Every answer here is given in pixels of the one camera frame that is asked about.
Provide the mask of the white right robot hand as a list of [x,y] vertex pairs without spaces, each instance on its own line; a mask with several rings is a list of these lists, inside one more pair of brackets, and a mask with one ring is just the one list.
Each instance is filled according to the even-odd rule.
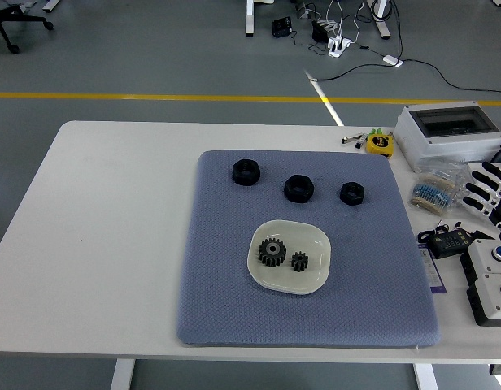
[[469,162],[462,205],[501,230],[501,163]]

